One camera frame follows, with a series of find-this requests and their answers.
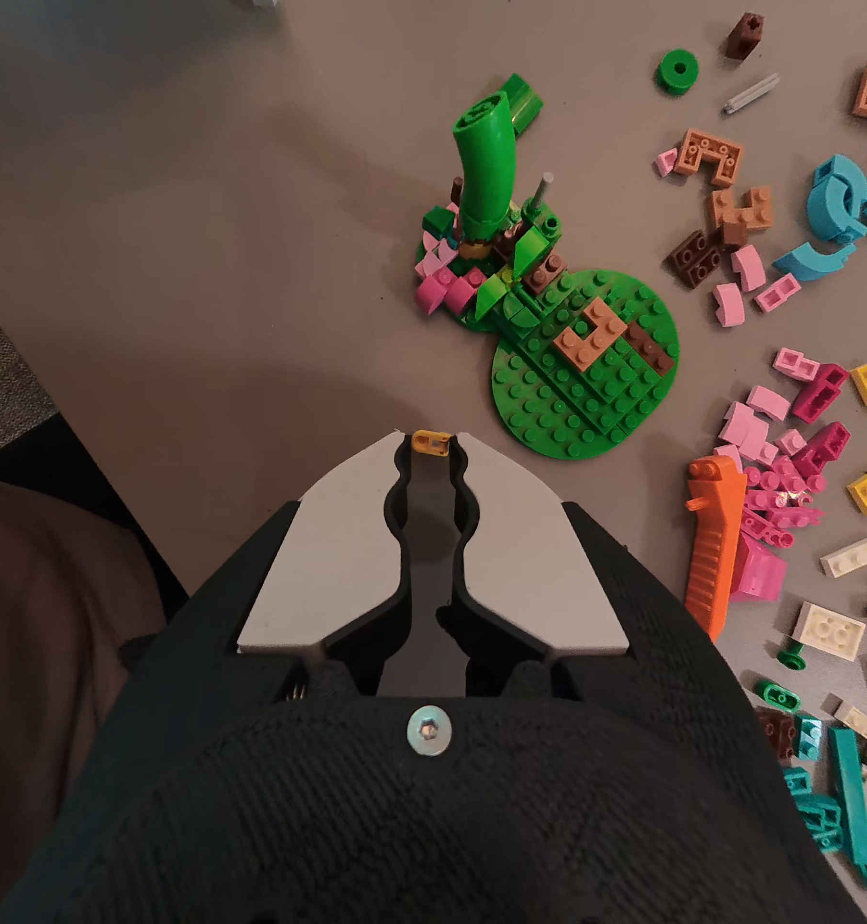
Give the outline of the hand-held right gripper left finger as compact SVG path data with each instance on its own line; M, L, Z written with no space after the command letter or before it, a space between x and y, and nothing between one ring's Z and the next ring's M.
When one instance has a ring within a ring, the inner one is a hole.
M302 497L237 642L242 655L347 666L374 695L411 629L407 490L411 448L390 433Z

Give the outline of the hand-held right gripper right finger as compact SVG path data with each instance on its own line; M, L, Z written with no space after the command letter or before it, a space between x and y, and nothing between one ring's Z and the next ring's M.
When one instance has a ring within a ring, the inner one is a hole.
M625 654L625 631L555 492L469 433L450 444L460 537L437 619L468 656L466 693L499 694L525 661Z

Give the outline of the grey desk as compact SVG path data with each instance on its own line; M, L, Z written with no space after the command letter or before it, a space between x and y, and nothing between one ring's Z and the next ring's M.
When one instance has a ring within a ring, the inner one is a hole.
M726 57L748 12L763 39ZM663 56L694 53L682 96ZM812 170L867 167L843 98L867 2L0 2L0 321L176 577L0 922L865 922L813 843L732 668L684 605L689 464L727 403L795 386L784 335L848 360L867 242L730 333L664 264L710 236L714 166L660 178L688 129L772 189L763 260L811 235ZM543 100L515 137L501 87ZM726 101L779 73L734 115ZM415 301L422 219L464 178L462 242L544 200L577 270L652 288L673 384L597 457L522 445L497 336ZM628 640L468 695L449 604L459 433L563 503ZM238 653L301 497L410 440L411 629L363 695L347 666Z

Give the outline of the green brick plant model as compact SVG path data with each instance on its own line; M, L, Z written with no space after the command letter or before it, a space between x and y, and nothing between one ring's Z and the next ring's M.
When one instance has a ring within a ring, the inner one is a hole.
M550 205L509 201L490 244L460 240L464 178L423 216L415 301L465 329L497 336L490 382L498 416L534 452L559 460L621 445L668 394L678 367L675 321L646 283L577 270Z

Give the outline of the orange brick separator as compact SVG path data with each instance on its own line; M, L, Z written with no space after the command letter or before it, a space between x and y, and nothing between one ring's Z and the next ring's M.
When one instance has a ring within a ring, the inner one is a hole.
M688 511L697 516L685 607L711 641L725 626L748 481L727 456L704 456L688 467Z

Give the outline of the small green oval brick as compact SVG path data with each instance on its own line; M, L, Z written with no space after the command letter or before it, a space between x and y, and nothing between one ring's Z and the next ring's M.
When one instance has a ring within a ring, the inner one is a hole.
M753 691L758 698L774 710L796 714L801 708L801 699L795 692L772 680L766 678L759 680L754 685Z

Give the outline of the pile of pink bricks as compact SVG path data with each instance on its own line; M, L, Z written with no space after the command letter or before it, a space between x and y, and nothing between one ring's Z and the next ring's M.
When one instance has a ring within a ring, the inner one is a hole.
M851 434L842 422L823 417L843 393L846 370L781 348L774 370L799 385L793 398L755 385L725 416L714 453L727 457L747 487L729 601L776 601L786 576L780 550L800 530L820 525L819 496L828 487L827 468L837 462Z

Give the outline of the brown studded brick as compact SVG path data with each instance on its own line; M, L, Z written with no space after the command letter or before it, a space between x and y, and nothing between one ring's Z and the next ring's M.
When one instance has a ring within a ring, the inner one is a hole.
M767 708L756 708L754 712L777 758L781 762L792 760L797 750L794 716L782 710Z

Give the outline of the pile of white bricks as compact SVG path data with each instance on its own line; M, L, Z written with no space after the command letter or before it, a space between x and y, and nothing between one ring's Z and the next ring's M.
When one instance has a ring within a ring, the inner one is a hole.
M842 578L867 567L867 537L820 558L820 568L829 578ZM855 662L867 627L861 621L804 602L794 627L793 640L849 663ZM867 717L844 707L839 719L867 741Z

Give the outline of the person's leg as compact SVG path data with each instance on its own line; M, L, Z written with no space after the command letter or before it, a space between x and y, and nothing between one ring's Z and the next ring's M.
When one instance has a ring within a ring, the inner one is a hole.
M131 532L0 483L0 902L127 679L119 647L164 625Z

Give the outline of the brown square brick plate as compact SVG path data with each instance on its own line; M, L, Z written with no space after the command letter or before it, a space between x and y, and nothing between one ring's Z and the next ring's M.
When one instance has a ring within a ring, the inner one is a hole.
M695 289L719 268L720 247L698 229L668 254L666 262L688 288Z

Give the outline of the pink studded brick plate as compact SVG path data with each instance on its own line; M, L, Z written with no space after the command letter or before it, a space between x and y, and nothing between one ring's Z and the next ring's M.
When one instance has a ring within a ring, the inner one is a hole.
M784 305L793 295L801 290L800 283L792 273L786 273L760 294L754 297L754 303L764 313L770 313Z

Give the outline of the pile of teal bricks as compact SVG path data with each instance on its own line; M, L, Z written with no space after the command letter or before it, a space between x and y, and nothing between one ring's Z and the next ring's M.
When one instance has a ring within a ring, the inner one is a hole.
M786 786L800 818L823 853L843 853L867 889L867 804L855 732L829 732L835 795L813 792L804 768L783 768Z

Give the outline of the light blue double arch brick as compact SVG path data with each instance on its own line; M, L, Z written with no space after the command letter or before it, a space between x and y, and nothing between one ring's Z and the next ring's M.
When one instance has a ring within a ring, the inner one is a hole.
M867 200L863 170L842 154L836 154L814 173L807 201L809 225L816 237L846 245L867 234L860 215Z

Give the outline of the green round brick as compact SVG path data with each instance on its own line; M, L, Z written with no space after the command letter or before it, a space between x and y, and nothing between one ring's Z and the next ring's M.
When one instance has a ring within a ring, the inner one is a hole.
M693 52L677 48L667 52L658 64L656 79L667 93L682 96L696 83L699 62Z

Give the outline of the grey bar brick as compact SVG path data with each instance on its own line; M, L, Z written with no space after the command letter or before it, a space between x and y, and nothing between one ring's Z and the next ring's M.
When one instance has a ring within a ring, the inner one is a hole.
M779 73L769 75L755 84L741 90L736 95L729 98L722 107L723 116L731 116L751 103L763 98L766 94L774 90L780 83L781 76Z

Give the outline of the brown tall brick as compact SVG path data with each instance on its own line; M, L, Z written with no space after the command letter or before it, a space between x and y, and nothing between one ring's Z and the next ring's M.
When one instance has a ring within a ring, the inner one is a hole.
M750 11L740 17L727 37L726 57L736 61L746 60L763 39L763 27L762 14Z

